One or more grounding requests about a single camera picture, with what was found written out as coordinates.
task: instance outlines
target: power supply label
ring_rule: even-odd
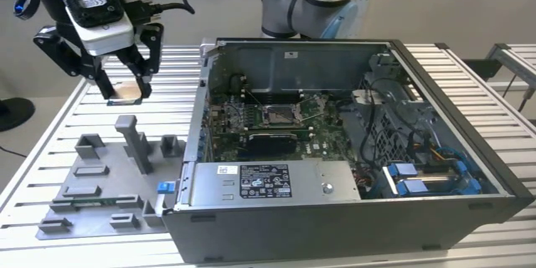
[[[244,199],[292,197],[288,165],[240,166],[240,196]]]

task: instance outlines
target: green circuit board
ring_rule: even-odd
[[[296,104],[244,104],[217,97],[212,106],[213,154],[216,162],[320,159],[356,162],[335,101],[327,95],[305,94]],[[243,156],[252,134],[291,134],[297,137],[289,154]]]

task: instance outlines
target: screw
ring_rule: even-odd
[[[321,190],[325,194],[331,194],[333,192],[333,186],[329,183],[323,183]]]

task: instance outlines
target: aluminum extrusion table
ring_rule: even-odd
[[[448,49],[407,45],[472,125],[536,195],[536,129]],[[116,58],[112,82],[131,76]],[[97,88],[80,82],[36,147],[0,195],[0,267],[168,267],[185,265],[167,233],[84,239],[35,238],[60,184],[73,164],[83,133],[120,141],[119,114],[136,114],[149,140],[185,139],[199,77],[199,47],[167,46],[153,94],[141,105],[108,107]],[[235,267],[536,267],[536,204],[505,223],[484,225],[448,251],[343,259],[244,264]]]

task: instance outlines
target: motherboard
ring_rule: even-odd
[[[240,97],[213,95],[211,104],[216,162],[357,161],[329,94],[244,92]]]

